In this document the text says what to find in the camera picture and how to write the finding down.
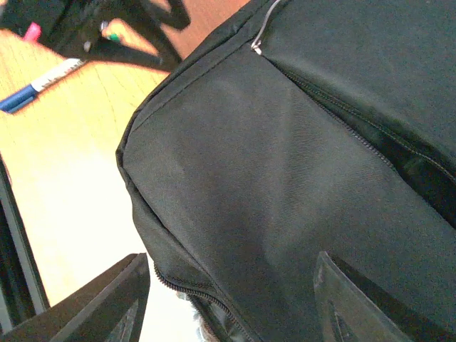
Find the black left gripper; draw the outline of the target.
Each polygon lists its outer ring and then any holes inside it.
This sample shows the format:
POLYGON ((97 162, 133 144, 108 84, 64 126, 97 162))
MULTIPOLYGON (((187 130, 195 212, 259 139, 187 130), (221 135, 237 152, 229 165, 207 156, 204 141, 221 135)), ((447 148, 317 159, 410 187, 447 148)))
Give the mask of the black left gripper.
MULTIPOLYGON (((140 1, 154 20, 179 31, 191 23, 181 0, 169 0, 170 10, 140 1)), ((161 57, 101 36, 96 18, 102 1, 7 1, 1 6, 1 28, 26 37, 31 26, 40 28, 36 42, 64 57, 86 61, 134 64, 167 70, 161 57)))

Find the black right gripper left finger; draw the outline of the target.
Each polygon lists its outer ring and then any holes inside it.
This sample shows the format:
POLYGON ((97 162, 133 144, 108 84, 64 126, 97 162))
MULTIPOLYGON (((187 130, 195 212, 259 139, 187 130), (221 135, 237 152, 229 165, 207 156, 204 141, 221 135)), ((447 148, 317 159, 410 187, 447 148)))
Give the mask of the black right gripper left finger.
POLYGON ((2 341, 139 341, 150 290, 147 254, 129 254, 2 341))

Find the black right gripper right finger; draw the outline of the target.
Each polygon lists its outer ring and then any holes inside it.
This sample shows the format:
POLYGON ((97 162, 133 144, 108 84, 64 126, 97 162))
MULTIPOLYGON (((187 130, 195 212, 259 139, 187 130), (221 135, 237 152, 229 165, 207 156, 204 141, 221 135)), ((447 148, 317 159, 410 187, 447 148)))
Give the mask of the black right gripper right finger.
POLYGON ((313 278, 324 341, 444 341, 445 329, 340 259, 320 252, 313 278))

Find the black student backpack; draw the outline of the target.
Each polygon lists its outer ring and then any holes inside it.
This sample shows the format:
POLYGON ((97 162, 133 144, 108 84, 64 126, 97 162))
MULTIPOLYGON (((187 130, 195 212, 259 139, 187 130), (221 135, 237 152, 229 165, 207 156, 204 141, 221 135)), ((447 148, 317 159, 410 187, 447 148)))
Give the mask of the black student backpack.
POLYGON ((157 277, 220 341, 324 341, 340 259, 455 339, 455 3, 250 1, 117 151, 157 277))

